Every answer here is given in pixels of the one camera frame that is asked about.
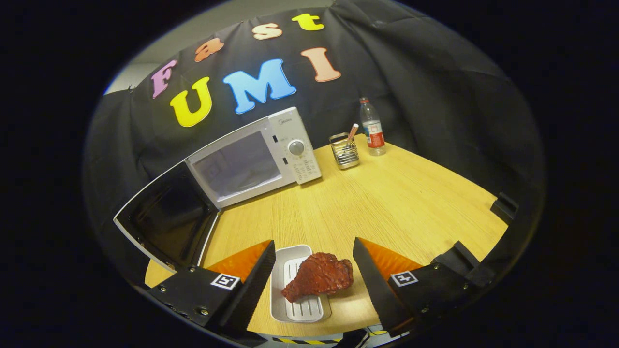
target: bottle label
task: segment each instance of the bottle label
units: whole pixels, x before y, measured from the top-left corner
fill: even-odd
[[[385,145],[383,127],[381,127],[380,122],[367,126],[363,125],[363,129],[365,130],[365,136],[368,140],[368,147],[381,147]]]

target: microwave control panel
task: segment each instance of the microwave control panel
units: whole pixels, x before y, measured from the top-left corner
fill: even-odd
[[[297,108],[288,108],[270,115],[269,122],[297,183],[320,178],[322,173]]]

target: fried chicken drumstick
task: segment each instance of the fried chicken drumstick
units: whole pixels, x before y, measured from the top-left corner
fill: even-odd
[[[282,290],[282,295],[295,302],[306,295],[334,294],[352,285],[350,260],[338,261],[333,254],[315,253],[299,265],[297,276]]]

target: foam letter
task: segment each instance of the foam letter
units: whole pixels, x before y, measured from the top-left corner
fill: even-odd
[[[211,53],[215,53],[221,50],[223,47],[223,43],[218,39],[214,38],[202,44],[202,46],[196,49],[196,58],[195,61],[201,62],[206,59],[206,57],[210,56]]]
[[[271,87],[271,99],[284,98],[297,91],[296,88],[288,83],[288,79],[284,75],[282,70],[283,62],[281,59],[272,59],[264,62],[260,67],[258,79],[253,78],[244,71],[236,71],[223,78],[223,83],[230,85],[232,88],[237,104],[235,110],[237,114],[246,113],[256,107],[256,103],[250,101],[247,98],[247,94],[250,94],[257,101],[264,104],[267,101],[269,86]]]
[[[187,94],[186,90],[177,94],[170,101],[170,106],[174,108],[174,112],[176,113],[176,119],[179,124],[183,127],[192,127],[198,124],[198,122],[204,120],[204,118],[209,114],[210,108],[213,106],[212,100],[210,99],[209,88],[206,86],[206,83],[209,81],[209,77],[203,77],[196,81],[195,84],[191,86],[191,89],[196,90],[198,98],[200,98],[200,109],[196,112],[190,112],[189,105],[187,105]]]
[[[166,64],[161,70],[157,71],[150,77],[153,80],[153,99],[157,98],[159,93],[168,88],[168,84],[165,80],[169,80],[172,76],[172,67],[176,65],[176,60],[173,60]]]
[[[251,30],[254,33],[254,38],[257,40],[265,40],[268,38],[278,37],[283,33],[281,29],[277,29],[277,24],[269,23],[258,25],[257,27]]]
[[[327,82],[339,78],[342,73],[333,69],[331,63],[324,54],[327,51],[324,47],[310,48],[304,50],[301,55],[307,57],[316,71],[316,77],[314,78],[318,82]]]
[[[310,15],[309,13],[300,14],[294,17],[292,20],[298,22],[301,29],[304,30],[321,30],[324,28],[323,24],[315,24],[314,19],[320,19],[317,15]]]

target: microwave control dial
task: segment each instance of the microwave control dial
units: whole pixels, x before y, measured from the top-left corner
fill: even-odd
[[[305,145],[303,141],[293,140],[288,144],[288,150],[295,156],[300,156],[305,151]]]

